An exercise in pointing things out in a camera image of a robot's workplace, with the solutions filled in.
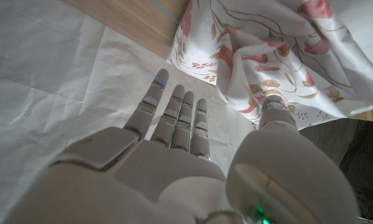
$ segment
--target pink flower pattern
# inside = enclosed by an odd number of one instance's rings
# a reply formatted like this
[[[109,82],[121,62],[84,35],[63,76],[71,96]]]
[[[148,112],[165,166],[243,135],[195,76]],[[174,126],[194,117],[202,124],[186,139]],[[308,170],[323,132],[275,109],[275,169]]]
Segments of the pink flower pattern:
[[[268,62],[268,56],[266,54],[252,55],[252,56],[243,57],[242,60],[253,60],[253,61],[256,61],[258,63],[267,63]]]
[[[324,39],[321,39],[316,44],[309,45],[305,42],[305,52],[313,55],[323,55],[329,52],[330,48]]]
[[[231,49],[229,49],[229,48],[227,48],[225,46],[222,47],[221,50],[219,51],[219,57],[220,57],[220,59],[223,59],[227,63],[230,71],[232,71],[232,68],[233,68],[232,54],[233,53],[232,53]]]
[[[297,12],[308,14],[312,18],[330,19],[333,16],[326,0],[309,0],[298,7]]]
[[[189,4],[188,4],[188,7],[186,7],[186,10],[185,10],[185,13],[184,13],[184,16],[182,17],[182,20],[181,20],[181,23],[180,23],[180,27],[181,27],[181,30],[182,30],[182,33],[185,37],[188,37],[189,35],[189,31],[191,30],[191,22],[192,22],[192,14],[191,14],[191,10],[192,10],[192,2],[193,1],[190,1]]]
[[[307,87],[315,86],[315,82],[308,73],[306,74],[305,81],[303,82],[303,84]]]

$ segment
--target white tablecloth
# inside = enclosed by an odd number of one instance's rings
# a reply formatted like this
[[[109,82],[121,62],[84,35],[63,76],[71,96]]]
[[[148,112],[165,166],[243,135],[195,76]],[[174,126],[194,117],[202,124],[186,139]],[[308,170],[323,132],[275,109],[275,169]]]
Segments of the white tablecloth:
[[[373,1],[192,0],[168,62],[255,123],[274,94],[299,129],[363,113],[373,110]]]

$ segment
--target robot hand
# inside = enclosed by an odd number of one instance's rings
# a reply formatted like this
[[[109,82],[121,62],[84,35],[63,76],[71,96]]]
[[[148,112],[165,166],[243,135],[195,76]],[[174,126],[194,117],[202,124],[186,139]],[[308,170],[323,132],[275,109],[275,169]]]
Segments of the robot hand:
[[[140,138],[145,137],[167,80],[167,71],[160,70],[124,129],[137,133]],[[192,127],[193,93],[188,91],[184,94],[184,92],[182,85],[175,87],[150,140],[163,145],[163,147],[181,149],[209,160],[206,100],[198,100]]]
[[[124,128],[104,129],[62,151],[5,223],[195,223],[193,205],[168,205],[194,198],[186,191],[202,190],[205,180],[224,189],[225,176],[208,161],[206,101],[198,100],[192,125],[194,96],[181,85],[150,141],[144,139],[167,82],[168,72],[160,70]],[[185,181],[191,186],[180,189]],[[179,197],[168,196],[174,189]],[[218,193],[225,198],[224,190]],[[206,200],[197,195],[192,203]]]
[[[277,96],[264,102],[260,129],[243,140],[228,179],[208,161],[206,101],[192,127],[193,93],[181,85],[146,141],[167,81],[159,71],[124,128],[61,152],[4,223],[356,223],[347,179],[299,135]]]

